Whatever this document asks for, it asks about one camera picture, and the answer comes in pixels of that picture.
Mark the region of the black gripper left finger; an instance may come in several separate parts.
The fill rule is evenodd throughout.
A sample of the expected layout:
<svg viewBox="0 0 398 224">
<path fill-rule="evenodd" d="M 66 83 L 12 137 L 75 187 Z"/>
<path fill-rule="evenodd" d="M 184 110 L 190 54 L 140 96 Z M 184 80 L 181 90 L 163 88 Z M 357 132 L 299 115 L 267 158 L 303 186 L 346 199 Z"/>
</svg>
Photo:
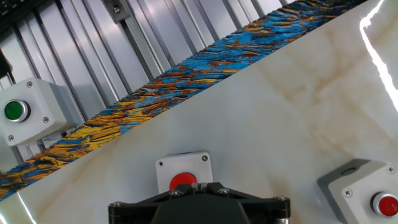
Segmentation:
<svg viewBox="0 0 398 224">
<path fill-rule="evenodd" d="M 137 203 L 113 202 L 108 205 L 109 224 L 133 223 L 137 217 L 149 218 L 165 202 L 188 196 L 197 191 L 199 183 L 179 184 L 175 189 L 158 194 Z"/>
</svg>

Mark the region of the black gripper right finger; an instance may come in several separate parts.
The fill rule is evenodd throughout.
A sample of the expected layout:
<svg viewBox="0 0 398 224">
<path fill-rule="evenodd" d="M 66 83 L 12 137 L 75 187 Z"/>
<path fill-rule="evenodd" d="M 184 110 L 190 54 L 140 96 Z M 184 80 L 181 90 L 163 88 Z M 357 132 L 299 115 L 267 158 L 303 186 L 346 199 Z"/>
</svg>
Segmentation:
<svg viewBox="0 0 398 224">
<path fill-rule="evenodd" d="M 198 184 L 201 214 L 215 223 L 291 222 L 290 199 L 285 196 L 260 198 L 223 186 L 219 182 Z"/>
</svg>

